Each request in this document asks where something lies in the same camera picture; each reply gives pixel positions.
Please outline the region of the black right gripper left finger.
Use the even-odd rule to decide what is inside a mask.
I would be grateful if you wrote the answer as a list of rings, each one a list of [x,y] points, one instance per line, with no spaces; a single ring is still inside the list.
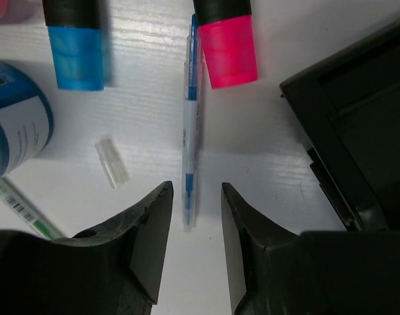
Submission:
[[[0,314],[149,314],[158,301],[174,189],[72,238],[0,230]]]

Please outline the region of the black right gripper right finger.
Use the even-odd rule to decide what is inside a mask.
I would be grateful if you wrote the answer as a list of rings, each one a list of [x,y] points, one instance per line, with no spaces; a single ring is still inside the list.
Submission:
[[[222,185],[233,314],[400,314],[400,232],[293,234]]]

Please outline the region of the clear pen cap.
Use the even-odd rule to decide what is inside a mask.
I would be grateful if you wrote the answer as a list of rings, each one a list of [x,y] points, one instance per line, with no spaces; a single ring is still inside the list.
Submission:
[[[102,168],[112,188],[124,185],[129,180],[123,158],[110,135],[104,135],[94,144]]]

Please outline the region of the green gel pen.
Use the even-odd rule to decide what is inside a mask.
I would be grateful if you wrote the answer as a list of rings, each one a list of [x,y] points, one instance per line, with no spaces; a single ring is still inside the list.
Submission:
[[[34,232],[46,240],[65,238],[59,230],[8,178],[0,179],[0,200]]]

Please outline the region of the pink highlighter marker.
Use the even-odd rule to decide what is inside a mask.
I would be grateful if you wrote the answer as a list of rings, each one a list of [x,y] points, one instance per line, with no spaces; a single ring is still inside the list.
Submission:
[[[258,80],[249,0],[195,0],[210,85],[223,89]]]

